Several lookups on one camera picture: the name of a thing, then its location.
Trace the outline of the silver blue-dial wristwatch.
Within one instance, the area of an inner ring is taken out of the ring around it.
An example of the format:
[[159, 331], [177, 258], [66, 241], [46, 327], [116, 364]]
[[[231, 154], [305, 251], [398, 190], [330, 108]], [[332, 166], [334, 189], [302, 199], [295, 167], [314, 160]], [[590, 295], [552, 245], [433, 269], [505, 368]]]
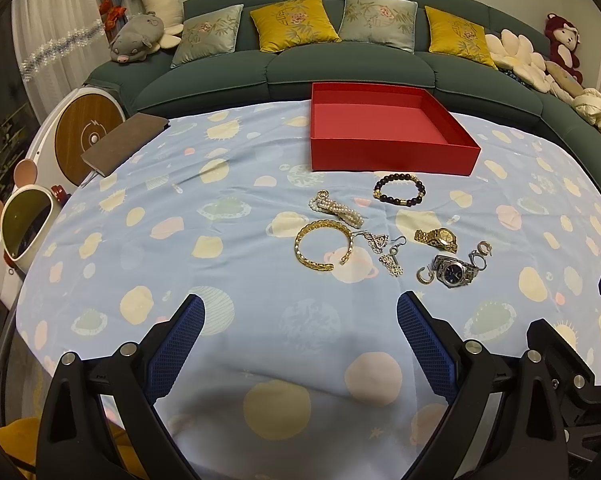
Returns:
[[434, 278], [447, 288], [467, 286], [479, 274], [479, 269], [472, 263], [442, 255], [433, 259], [429, 269], [434, 274]]

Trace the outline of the silver drop earring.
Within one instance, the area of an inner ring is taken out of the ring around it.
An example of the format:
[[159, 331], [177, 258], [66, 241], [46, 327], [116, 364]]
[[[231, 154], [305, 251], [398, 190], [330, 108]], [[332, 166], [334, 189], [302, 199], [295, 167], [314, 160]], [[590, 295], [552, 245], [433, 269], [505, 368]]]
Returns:
[[399, 278], [404, 273], [403, 267], [399, 263], [397, 255], [399, 248], [406, 244], [406, 237], [397, 237], [395, 240], [392, 240], [389, 243], [389, 249], [383, 250], [381, 256], [379, 257], [379, 261], [382, 263], [382, 266], [384, 266], [386, 271], [389, 272], [389, 274], [391, 274], [394, 278]]

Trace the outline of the gold wristwatch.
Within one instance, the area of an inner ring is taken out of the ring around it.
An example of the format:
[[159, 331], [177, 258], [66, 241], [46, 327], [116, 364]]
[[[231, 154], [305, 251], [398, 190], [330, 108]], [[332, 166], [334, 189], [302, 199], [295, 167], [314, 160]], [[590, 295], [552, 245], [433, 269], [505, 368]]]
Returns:
[[418, 243], [434, 247], [441, 252], [455, 254], [458, 251], [457, 236], [446, 228], [437, 228], [430, 231], [417, 229], [413, 233], [413, 239]]

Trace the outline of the light blue planet tablecloth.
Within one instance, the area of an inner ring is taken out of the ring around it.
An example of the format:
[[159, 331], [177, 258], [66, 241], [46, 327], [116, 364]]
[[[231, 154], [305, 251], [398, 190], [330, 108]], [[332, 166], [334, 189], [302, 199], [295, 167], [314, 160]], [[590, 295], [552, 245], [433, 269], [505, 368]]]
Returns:
[[[414, 292], [488, 350], [519, 356], [545, 318], [601, 382], [601, 195], [569, 154], [465, 116], [468, 177], [427, 174], [421, 205], [384, 205], [374, 172], [317, 172], [309, 106], [175, 119], [78, 188], [20, 293], [17, 328], [47, 370], [108, 356], [188, 295], [205, 325], [156, 408], [206, 479], [397, 479], [445, 410], [397, 323]], [[416, 242], [446, 228], [458, 251]], [[404, 236], [394, 278], [379, 261]], [[415, 273], [472, 263], [467, 286]]]

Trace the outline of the cream knotted blanket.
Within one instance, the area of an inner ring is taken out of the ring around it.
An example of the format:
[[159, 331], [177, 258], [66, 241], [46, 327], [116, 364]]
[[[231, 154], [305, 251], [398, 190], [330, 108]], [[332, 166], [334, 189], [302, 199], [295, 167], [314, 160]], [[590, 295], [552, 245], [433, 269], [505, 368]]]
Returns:
[[601, 93], [595, 88], [587, 88], [573, 99], [575, 112], [601, 132]]

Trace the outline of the beige round plush cushion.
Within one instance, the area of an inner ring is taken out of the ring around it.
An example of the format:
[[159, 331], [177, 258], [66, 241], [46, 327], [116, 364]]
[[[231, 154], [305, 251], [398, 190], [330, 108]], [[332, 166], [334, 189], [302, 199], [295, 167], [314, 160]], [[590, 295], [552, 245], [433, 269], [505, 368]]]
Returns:
[[559, 64], [547, 61], [546, 72], [549, 92], [562, 102], [571, 105], [584, 92], [581, 84]]

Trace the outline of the white bear-ear mirror device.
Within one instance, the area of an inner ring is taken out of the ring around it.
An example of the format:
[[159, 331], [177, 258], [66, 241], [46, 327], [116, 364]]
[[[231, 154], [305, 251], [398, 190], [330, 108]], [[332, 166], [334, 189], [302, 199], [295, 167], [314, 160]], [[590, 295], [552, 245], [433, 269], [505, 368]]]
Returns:
[[25, 275], [68, 201], [61, 185], [37, 183], [38, 167], [28, 158], [14, 169], [15, 190], [0, 200], [0, 302], [16, 304]]

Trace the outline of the red monkey plush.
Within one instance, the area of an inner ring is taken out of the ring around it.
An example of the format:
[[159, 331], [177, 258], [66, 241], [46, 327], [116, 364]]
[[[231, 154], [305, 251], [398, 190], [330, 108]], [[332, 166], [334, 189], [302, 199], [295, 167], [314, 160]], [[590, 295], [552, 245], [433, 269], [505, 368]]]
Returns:
[[581, 43], [578, 29], [566, 18], [549, 13], [545, 26], [545, 35], [550, 41], [550, 59], [566, 70], [579, 84], [583, 83], [583, 74], [576, 50]]

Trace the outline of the cream flower cushion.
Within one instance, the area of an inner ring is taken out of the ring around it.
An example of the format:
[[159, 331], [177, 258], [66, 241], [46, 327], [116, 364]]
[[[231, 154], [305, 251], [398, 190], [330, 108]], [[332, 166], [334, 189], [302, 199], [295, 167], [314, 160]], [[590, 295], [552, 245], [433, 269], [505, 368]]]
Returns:
[[546, 73], [546, 61], [534, 50], [529, 38], [502, 29], [500, 36], [485, 36], [487, 48], [499, 70], [511, 70], [517, 78], [541, 93], [548, 93], [553, 79]]

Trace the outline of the red shallow cardboard box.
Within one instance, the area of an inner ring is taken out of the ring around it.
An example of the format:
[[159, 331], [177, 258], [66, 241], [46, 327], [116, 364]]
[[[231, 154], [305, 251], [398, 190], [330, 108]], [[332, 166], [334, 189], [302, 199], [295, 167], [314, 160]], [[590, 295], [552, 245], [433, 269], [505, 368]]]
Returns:
[[316, 82], [310, 101], [311, 168], [468, 177], [481, 147], [420, 88]]

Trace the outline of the yellow embroidered cushion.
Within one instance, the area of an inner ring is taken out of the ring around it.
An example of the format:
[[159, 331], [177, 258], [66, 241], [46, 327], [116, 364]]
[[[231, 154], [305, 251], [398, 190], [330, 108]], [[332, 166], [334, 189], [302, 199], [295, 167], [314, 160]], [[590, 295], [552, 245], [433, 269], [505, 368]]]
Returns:
[[323, 0], [284, 0], [250, 11], [250, 18], [258, 32], [259, 50], [264, 53], [342, 41]]
[[431, 6], [424, 6], [424, 9], [430, 27], [430, 53], [457, 56], [494, 70], [497, 68], [482, 25]]

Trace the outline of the white sheer curtain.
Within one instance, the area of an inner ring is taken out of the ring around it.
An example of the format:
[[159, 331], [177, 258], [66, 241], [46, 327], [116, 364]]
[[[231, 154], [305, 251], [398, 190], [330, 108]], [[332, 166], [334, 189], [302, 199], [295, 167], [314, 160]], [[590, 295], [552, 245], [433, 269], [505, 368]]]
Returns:
[[108, 60], [100, 0], [12, 0], [14, 51], [39, 122]]

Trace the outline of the grey pig plush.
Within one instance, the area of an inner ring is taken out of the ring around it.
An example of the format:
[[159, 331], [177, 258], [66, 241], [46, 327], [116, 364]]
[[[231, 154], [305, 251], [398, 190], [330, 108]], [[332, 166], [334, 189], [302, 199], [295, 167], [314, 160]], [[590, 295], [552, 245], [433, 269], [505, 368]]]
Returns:
[[153, 13], [130, 18], [110, 43], [110, 59], [118, 64], [142, 62], [160, 49], [163, 21]]

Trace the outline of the left grey-green embroidered cushion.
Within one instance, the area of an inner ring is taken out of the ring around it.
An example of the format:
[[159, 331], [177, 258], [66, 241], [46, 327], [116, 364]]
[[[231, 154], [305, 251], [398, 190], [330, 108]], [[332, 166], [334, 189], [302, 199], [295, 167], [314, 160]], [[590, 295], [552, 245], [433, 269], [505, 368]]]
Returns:
[[170, 67], [176, 68], [200, 58], [233, 53], [238, 41], [243, 8], [243, 4], [235, 4], [186, 20]]

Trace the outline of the red bow curtain tie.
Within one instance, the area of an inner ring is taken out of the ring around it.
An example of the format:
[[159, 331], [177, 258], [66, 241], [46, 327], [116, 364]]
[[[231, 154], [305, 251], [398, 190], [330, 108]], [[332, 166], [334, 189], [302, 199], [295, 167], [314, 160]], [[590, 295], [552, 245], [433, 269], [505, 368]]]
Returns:
[[115, 6], [112, 0], [103, 0], [99, 5], [99, 13], [106, 32], [111, 32], [115, 29], [117, 22], [121, 20], [126, 9], [123, 6]]

